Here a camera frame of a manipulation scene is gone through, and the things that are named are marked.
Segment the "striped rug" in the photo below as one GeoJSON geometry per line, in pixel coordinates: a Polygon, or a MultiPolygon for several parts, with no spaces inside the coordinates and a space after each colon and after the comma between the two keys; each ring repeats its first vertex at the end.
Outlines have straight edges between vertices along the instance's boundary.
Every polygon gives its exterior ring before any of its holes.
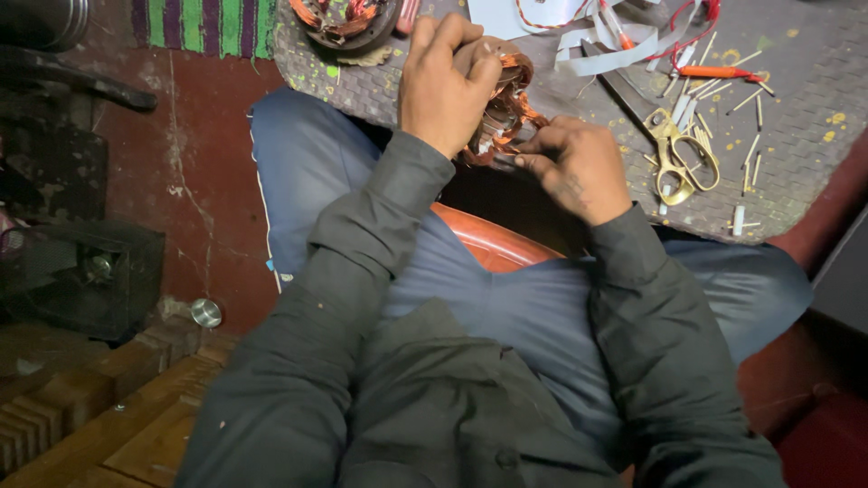
{"type": "Polygon", "coordinates": [[[139,46],[271,59],[277,0],[132,0],[139,46]]]}

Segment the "gray table surface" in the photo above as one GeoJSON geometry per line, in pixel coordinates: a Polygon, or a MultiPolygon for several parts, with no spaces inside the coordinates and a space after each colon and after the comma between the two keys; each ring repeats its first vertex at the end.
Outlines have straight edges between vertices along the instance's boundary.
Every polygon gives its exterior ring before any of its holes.
{"type": "MultiPolygon", "coordinates": [[[[664,0],[659,7],[643,9],[631,3],[618,6],[625,22],[663,26],[681,2],[664,0]]],[[[512,8],[504,0],[504,8],[512,8]]],[[[333,1],[333,15],[345,0],[333,1]]],[[[443,16],[450,11],[468,15],[465,0],[423,0],[420,13],[443,16]]],[[[274,29],[274,58],[286,82],[305,93],[322,98],[350,115],[394,128],[398,80],[409,43],[393,37],[393,53],[384,65],[360,68],[338,64],[332,53],[314,48],[299,27],[289,2],[278,2],[274,29]]],[[[599,81],[575,77],[553,69],[560,35],[586,27],[586,21],[514,43],[535,66],[528,89],[531,105],[548,117],[579,116],[608,125],[621,144],[631,195],[641,202],[650,220],[719,241],[756,243],[782,234],[805,213],[825,187],[832,171],[865,128],[868,112],[868,6],[863,2],[800,2],[797,0],[730,0],[724,2],[718,35],[706,61],[724,65],[763,53],[740,68],[766,72],[777,98],[764,95],[764,127],[758,148],[762,151],[757,184],[742,196],[741,170],[756,136],[756,109],[749,103],[727,116],[725,113],[758,87],[733,80],[728,89],[701,101],[697,110],[708,123],[713,151],[720,159],[720,184],[697,192],[666,215],[658,215],[654,191],[654,166],[641,155],[653,155],[651,143],[615,104],[599,81]],[[727,224],[736,205],[746,206],[746,221],[760,225],[732,236],[727,224]]],[[[688,34],[704,29],[701,24],[688,34]]],[[[697,46],[699,55],[707,37],[697,46]]],[[[679,93],[657,98],[669,78],[668,62],[653,73],[646,63],[628,67],[628,73],[652,101],[671,109],[679,93]]]]}

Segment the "jeans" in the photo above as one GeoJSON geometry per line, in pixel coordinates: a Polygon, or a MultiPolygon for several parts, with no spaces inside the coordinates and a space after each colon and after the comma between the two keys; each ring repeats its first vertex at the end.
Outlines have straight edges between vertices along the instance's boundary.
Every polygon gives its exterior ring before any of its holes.
{"type": "MultiPolygon", "coordinates": [[[[380,151],[348,118],[312,96],[279,89],[249,117],[278,286],[305,264],[306,238],[327,204],[365,184],[380,151]]],[[[812,300],[784,251],[714,241],[664,241],[705,290],[738,363],[781,335],[812,300]]],[[[482,268],[433,212],[423,218],[409,266],[391,285],[382,321],[433,296],[469,335],[513,346],[612,466],[625,462],[623,422],[586,310],[593,258],[548,260],[507,274],[482,268]]]]}

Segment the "red floor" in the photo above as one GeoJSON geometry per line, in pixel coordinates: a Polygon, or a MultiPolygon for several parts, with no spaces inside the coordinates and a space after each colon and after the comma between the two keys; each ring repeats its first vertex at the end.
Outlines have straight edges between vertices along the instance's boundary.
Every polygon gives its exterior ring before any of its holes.
{"type": "MultiPolygon", "coordinates": [[[[108,217],[167,235],[162,292],[177,300],[208,297],[225,311],[221,328],[244,333],[277,296],[266,268],[266,219],[250,157],[245,114],[283,84],[274,63],[206,58],[118,45],[122,3],[92,3],[80,65],[159,97],[140,115],[112,104],[97,110],[95,132],[109,141],[108,217]]],[[[821,262],[842,222],[864,202],[868,136],[863,134],[805,219],[772,242],[806,270],[821,262]]],[[[739,387],[754,428],[770,432],[809,398],[814,385],[836,383],[833,369],[799,324],[740,369],[739,387]]]]}

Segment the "small steel bowl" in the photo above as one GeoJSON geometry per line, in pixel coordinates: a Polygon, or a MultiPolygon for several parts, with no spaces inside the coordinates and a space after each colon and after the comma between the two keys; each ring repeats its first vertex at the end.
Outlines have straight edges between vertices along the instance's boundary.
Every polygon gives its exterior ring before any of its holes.
{"type": "Polygon", "coordinates": [[[212,329],[223,321],[223,313],[211,300],[200,298],[190,306],[190,314],[197,324],[212,329]]]}

